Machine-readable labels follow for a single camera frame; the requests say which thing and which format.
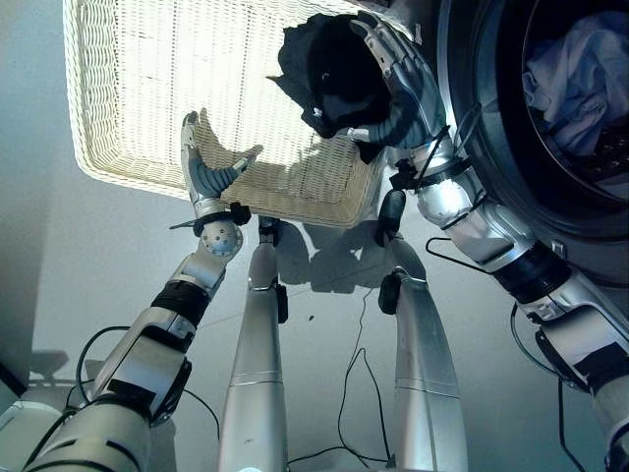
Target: black cable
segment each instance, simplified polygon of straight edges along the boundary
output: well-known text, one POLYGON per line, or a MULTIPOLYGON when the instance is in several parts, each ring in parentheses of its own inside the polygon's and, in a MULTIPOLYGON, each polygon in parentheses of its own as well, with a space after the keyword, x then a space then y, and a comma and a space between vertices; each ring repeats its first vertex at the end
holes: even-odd
POLYGON ((384 442, 384 450, 386 451, 387 462, 391 459, 391 451, 389 449, 389 441, 386 437, 386 428, 384 427, 384 413, 382 412, 382 396, 380 395, 380 388, 377 385, 377 380, 372 371, 372 366, 367 361, 367 351, 363 348, 363 361, 372 378, 373 386, 375 387, 375 394, 377 395, 377 409, 380 414, 380 429, 382 430, 382 441, 384 442))
POLYGON ((562 380, 562 377, 554 369, 550 368, 546 364, 543 364, 541 361, 539 361, 533 354, 531 354, 531 352, 529 352, 529 350, 526 347, 524 347, 524 344, 522 344, 522 341, 520 340, 520 335, 518 334, 518 331, 515 327, 515 314, 517 312, 518 312, 518 304, 514 303, 513 308, 511 309, 511 317, 510 317, 511 335, 513 336, 513 340, 515 340, 515 343, 518 345, 518 347, 522 351, 522 354, 524 354, 531 362, 533 362, 540 369, 562 380))
POLYGON ((43 449, 43 447, 46 445, 46 443, 48 443, 48 441, 50 440, 50 438, 52 438, 52 435, 55 433, 55 431, 57 431, 57 429, 71 416, 75 415, 77 413, 76 410, 68 410, 68 411, 64 411, 61 416, 59 418, 57 418, 55 420, 55 422, 52 424, 52 426, 50 426, 50 428, 48 428, 48 431, 46 431, 46 433, 43 435, 43 437, 41 438, 41 440, 39 440, 39 442, 37 443, 37 445, 35 446, 35 449, 32 450, 32 452, 30 453, 29 458, 27 459, 26 464, 24 464, 25 467, 27 467, 29 464, 31 464, 34 460, 37 459, 37 456, 39 455, 39 453, 41 452, 41 450, 43 449))
POLYGON ((89 339, 89 341, 87 342, 87 344, 85 345, 85 347, 81 351, 81 355, 79 356, 79 362, 77 363, 77 369, 75 371, 75 381, 77 383, 77 388, 79 389, 79 393, 81 394, 81 398, 83 399, 83 401, 87 405, 89 405, 91 403, 91 401, 89 401, 87 399, 86 390, 83 387, 84 382, 81 379, 81 370, 83 369, 83 362, 86 359, 87 351, 89 350, 91 345, 94 343, 94 341, 96 339, 98 339, 100 336, 102 336, 105 332, 109 332, 109 331, 126 331, 127 329, 129 329, 129 326, 108 326, 108 327, 104 327, 103 329, 101 329, 99 332, 97 332, 94 336, 92 336, 89 339))
MULTIPOLYGON (((359 316, 359 330, 358 330, 358 334, 356 336, 356 342, 354 343, 354 350, 352 351, 352 356, 350 357, 350 363, 347 366, 347 370, 345 371, 345 379, 344 379, 344 383, 343 383, 343 396, 341 399, 341 406, 339 407, 339 411, 338 411, 338 417, 336 420, 336 431, 338 433, 338 438, 341 441, 341 444, 343 444, 343 447, 347 448, 347 450, 349 452, 351 452, 352 454, 354 454, 360 461, 361 463, 365 466, 368 467, 367 463, 363 460, 372 460, 372 461, 376 461, 376 462, 388 462, 388 460, 384 460, 384 459, 376 459, 373 457, 368 457, 365 455, 361 455, 359 454, 356 450, 354 450, 353 448, 351 448, 350 446, 347 445, 347 443, 345 442, 345 439, 343 438, 343 433, 341 432, 341 417, 343 415, 343 408, 345 407, 345 400, 347 398, 347 382, 349 380, 349 376, 350 373, 352 372, 352 368, 354 367, 354 365, 356 364, 356 361, 358 360, 359 354, 361 352, 361 350, 365 351, 365 348, 361 348, 359 349, 359 343, 361 342, 361 336, 363 334, 363 318, 365 317, 365 312, 367 311, 367 297, 370 296, 370 294, 373 292, 373 289, 370 289, 364 296, 363 296, 363 310, 361 311, 361 315, 359 316)), ((380 418, 383 418, 383 413, 382 413, 382 403, 381 403, 381 398, 380 398, 380 394, 379 394, 379 387, 377 387, 377 382, 375 381, 375 377, 372 377, 372 380, 374 381, 374 384, 376 385, 376 392, 378 394, 378 399, 379 399, 379 407, 380 407, 380 418)), ((382 427, 382 439, 384 441, 385 444, 385 448, 387 450, 387 459, 390 458, 389 454, 388 454, 388 440, 386 437, 386 430, 384 429, 384 421, 382 420, 381 422, 381 427, 382 427)))
POLYGON ((216 423, 216 439, 220 441, 220 424, 218 423, 218 417, 216 416, 216 413, 214 413, 214 410, 212 410, 211 407, 207 403, 205 403, 205 401, 203 401, 203 399, 199 397, 193 391, 190 391, 187 388, 184 388, 184 392, 187 393, 192 398, 196 399, 201 405, 203 405, 207 409, 207 411, 211 413, 212 417, 214 418, 214 423, 216 423))
POLYGON ((322 449, 319 452, 315 452, 314 454, 309 454, 309 455, 302 455, 301 457, 296 457, 294 459, 291 459, 288 461, 288 464, 292 464, 294 462, 299 462, 300 460, 306 460, 306 459, 312 459, 313 457, 318 457, 322 454, 325 454, 326 452, 330 452, 331 450, 336 450, 336 449, 344 449, 347 450, 347 447, 345 447, 344 445, 334 445, 333 447, 328 447, 326 449, 322 449))
POLYGON ((586 469, 581 465, 581 462, 577 460, 577 458, 570 452, 570 449, 566 446, 566 439, 564 435, 564 427, 563 427, 563 379, 558 377, 557 380, 557 400, 559 403, 559 444, 561 448, 566 453, 566 455, 570 458, 574 466, 579 470, 579 472, 586 472, 586 469))
POLYGON ((441 253, 438 253, 437 251, 432 250, 430 248, 430 243, 432 243, 433 241, 452 241, 452 240, 450 238, 437 238, 437 237, 428 239, 426 241, 426 245, 425 245, 425 249, 426 249, 427 253, 429 253, 429 254, 431 254, 431 255, 433 255, 435 257, 438 257, 440 259, 445 259, 447 261, 450 261, 450 262, 452 262, 454 264, 458 264, 459 266, 470 268, 471 270, 475 270, 477 272, 489 273, 489 272, 487 272, 486 270, 483 270, 480 267, 476 267, 475 265, 464 263, 463 261, 459 261, 458 259, 450 258, 449 256, 445 256, 444 254, 441 254, 441 253))
POLYGON ((452 140, 452 145, 454 146, 454 153, 455 154, 458 154, 461 151, 461 149, 465 147, 465 145, 467 144, 468 140, 472 137, 472 134, 476 130, 477 125, 481 121, 481 116, 482 116, 481 115, 481 111, 483 111, 483 107, 481 106, 480 103, 476 103, 463 116, 463 119, 461 120, 460 125, 457 127, 456 132, 454 133, 454 139, 452 140), (474 119, 472 121, 472 124, 470 125, 470 129, 468 130, 468 134, 467 134, 467 136, 465 138, 461 139, 461 144, 457 146, 456 139, 459 136, 459 134, 461 134, 461 130, 463 129, 463 125, 466 124, 467 119, 470 116, 472 116, 473 114, 475 116, 474 116, 474 119))
MULTIPOLYGON (((83 384, 89 384, 90 382, 94 382, 94 379, 89 379, 88 381, 83 381, 83 384)), ((77 389, 77 384, 75 383, 74 385, 72 385, 72 388, 70 388, 70 391, 68 392, 68 396, 66 396, 66 404, 64 405, 63 409, 64 411, 66 411, 68 408, 71 409, 76 409, 76 407, 71 407, 70 406, 70 398, 72 397, 72 392, 75 391, 77 389)))
POLYGON ((443 138, 447 136, 449 129, 450 129, 450 125, 445 125, 443 128, 441 128, 441 131, 439 131, 436 137, 434 138, 434 147, 430 151, 429 158, 426 159, 426 162, 424 163, 424 167, 422 167, 422 172, 420 172, 420 176, 417 178, 416 188, 419 188, 420 185, 422 184, 422 180, 424 179, 424 174, 426 174, 426 171, 429 170, 430 162, 432 161, 432 158, 436 154, 436 150, 439 149, 439 145, 443 141, 443 138))

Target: robot finger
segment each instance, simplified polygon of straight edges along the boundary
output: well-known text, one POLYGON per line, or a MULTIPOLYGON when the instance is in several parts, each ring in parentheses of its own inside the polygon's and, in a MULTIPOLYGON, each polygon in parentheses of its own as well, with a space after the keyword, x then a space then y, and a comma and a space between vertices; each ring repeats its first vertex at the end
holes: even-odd
POLYGON ((391 77, 391 68, 397 61, 394 51, 367 23, 359 20, 352 20, 350 28, 355 34, 363 39, 367 47, 370 49, 370 53, 377 61, 377 64, 382 71, 382 75, 386 80, 388 80, 391 77))

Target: white laundry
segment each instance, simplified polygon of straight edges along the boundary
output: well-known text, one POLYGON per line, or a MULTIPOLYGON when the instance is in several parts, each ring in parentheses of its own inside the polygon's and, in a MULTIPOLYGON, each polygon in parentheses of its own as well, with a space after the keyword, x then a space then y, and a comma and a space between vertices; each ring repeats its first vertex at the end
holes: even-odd
POLYGON ((527 61, 524 92, 557 145, 592 154, 605 125, 629 113, 629 15, 603 12, 577 22, 527 61))

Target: silver robot leg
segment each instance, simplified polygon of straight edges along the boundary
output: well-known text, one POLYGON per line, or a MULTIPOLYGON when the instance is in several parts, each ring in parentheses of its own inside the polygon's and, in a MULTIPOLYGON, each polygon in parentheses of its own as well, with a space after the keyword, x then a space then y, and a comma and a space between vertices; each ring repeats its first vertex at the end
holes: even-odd
POLYGON ((278 335, 278 313, 285 310, 283 288, 277 284, 272 235, 262 235, 249 269, 247 305, 227 390, 219 472, 286 469, 286 407, 278 335))

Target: gray floor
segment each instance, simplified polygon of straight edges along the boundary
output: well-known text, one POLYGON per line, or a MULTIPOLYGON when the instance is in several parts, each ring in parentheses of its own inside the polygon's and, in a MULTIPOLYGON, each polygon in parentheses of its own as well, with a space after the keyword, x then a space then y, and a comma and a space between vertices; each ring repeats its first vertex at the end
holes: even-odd
MULTIPOLYGON (((67 391, 79 352, 101 327, 129 324, 195 247, 187 203, 103 184, 74 161, 67 116, 60 2, 9 2, 0 8, 0 359, 29 379, 32 397, 67 391)), ((338 443, 336 415, 343 374, 366 299, 362 344, 384 395, 390 431, 394 320, 377 309, 381 251, 371 225, 348 232, 294 224, 279 246, 289 286, 290 320, 281 327, 289 418, 289 455, 338 443)), ((222 409, 229 379, 256 223, 190 350, 189 387, 222 409)), ((438 230, 409 201, 402 231, 429 274, 459 376, 470 470, 572 471, 557 439, 556 383, 536 370, 509 333, 511 300, 488 277, 437 260, 423 249, 438 230)), ((454 251, 444 243, 443 250, 454 251)), ((534 328, 520 320, 538 353, 534 328)), ((93 346, 88 367, 116 334, 93 346)), ((587 396, 566 394, 568 441, 589 471, 602 471, 603 445, 587 396)), ((350 380, 343 428, 363 453, 382 456, 377 404, 363 367, 350 380)), ((213 470, 211 418, 183 397, 154 431, 153 471, 213 470)), ((335 451, 294 470, 358 467, 335 451)))

